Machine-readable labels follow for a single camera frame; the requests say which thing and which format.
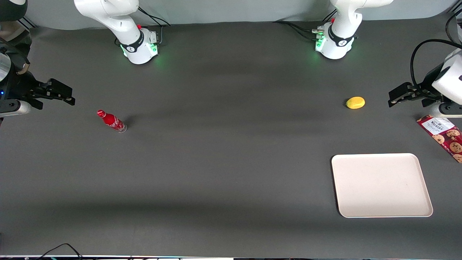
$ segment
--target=bottle label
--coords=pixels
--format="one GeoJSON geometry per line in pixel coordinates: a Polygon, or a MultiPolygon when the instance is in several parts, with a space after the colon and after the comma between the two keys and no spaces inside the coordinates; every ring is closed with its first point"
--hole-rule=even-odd
{"type": "Polygon", "coordinates": [[[112,124],[107,124],[109,127],[111,127],[112,129],[116,130],[116,131],[122,131],[122,129],[124,128],[124,124],[122,121],[120,121],[117,117],[115,117],[115,121],[114,123],[112,124]]]}

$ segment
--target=bottle cap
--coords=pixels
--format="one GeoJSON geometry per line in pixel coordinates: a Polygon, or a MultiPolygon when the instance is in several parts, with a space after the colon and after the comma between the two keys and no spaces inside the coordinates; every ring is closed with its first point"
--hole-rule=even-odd
{"type": "Polygon", "coordinates": [[[103,118],[106,116],[106,112],[104,112],[103,110],[98,110],[98,112],[96,112],[96,114],[100,117],[100,118],[103,118]]]}

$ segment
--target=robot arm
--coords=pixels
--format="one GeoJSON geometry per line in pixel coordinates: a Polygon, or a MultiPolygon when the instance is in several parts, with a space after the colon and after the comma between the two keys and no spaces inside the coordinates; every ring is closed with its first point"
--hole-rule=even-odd
{"type": "Polygon", "coordinates": [[[138,9],[138,0],[74,0],[74,4],[82,15],[102,23],[114,33],[132,63],[146,63],[158,54],[157,34],[138,28],[128,16],[138,9]]]}
{"type": "Polygon", "coordinates": [[[417,86],[405,82],[390,91],[389,97],[389,107],[421,99],[433,117],[462,118],[462,51],[451,53],[417,86]]]}
{"type": "Polygon", "coordinates": [[[359,8],[385,6],[393,0],[330,0],[337,9],[335,21],[321,25],[313,33],[317,34],[316,51],[329,59],[340,59],[351,49],[354,33],[358,29],[363,15],[359,8]]]}
{"type": "MultiPolygon", "coordinates": [[[[21,19],[27,10],[27,0],[0,0],[0,22],[21,19]]],[[[11,50],[20,53],[7,41],[1,39],[11,50]]],[[[3,117],[27,114],[32,110],[42,109],[43,103],[37,99],[58,99],[70,105],[75,104],[72,88],[50,79],[48,82],[37,81],[27,71],[29,62],[24,54],[25,66],[15,65],[10,56],[13,53],[2,47],[0,50],[0,123],[3,117]]]]}

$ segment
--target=cookie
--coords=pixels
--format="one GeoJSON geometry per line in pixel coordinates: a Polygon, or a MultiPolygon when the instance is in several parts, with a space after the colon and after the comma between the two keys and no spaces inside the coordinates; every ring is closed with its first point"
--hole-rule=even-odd
{"type": "Polygon", "coordinates": [[[456,159],[459,163],[462,163],[462,155],[453,155],[454,159],[456,159]]]}
{"type": "Polygon", "coordinates": [[[459,143],[457,142],[452,142],[450,145],[449,145],[449,149],[451,149],[451,151],[455,152],[455,153],[462,153],[462,145],[460,145],[459,143]]]}
{"type": "Polygon", "coordinates": [[[457,130],[449,130],[446,132],[447,136],[451,137],[451,136],[459,136],[461,135],[461,133],[457,130]]]}
{"type": "Polygon", "coordinates": [[[442,135],[434,135],[432,136],[433,139],[435,139],[439,144],[443,144],[444,143],[444,136],[442,135]]]}

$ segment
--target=cookie package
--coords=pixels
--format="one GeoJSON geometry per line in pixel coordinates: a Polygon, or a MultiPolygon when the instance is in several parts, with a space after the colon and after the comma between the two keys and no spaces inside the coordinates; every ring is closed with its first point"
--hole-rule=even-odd
{"type": "Polygon", "coordinates": [[[462,163],[461,131],[447,118],[425,116],[417,123],[456,161],[462,163]]]}

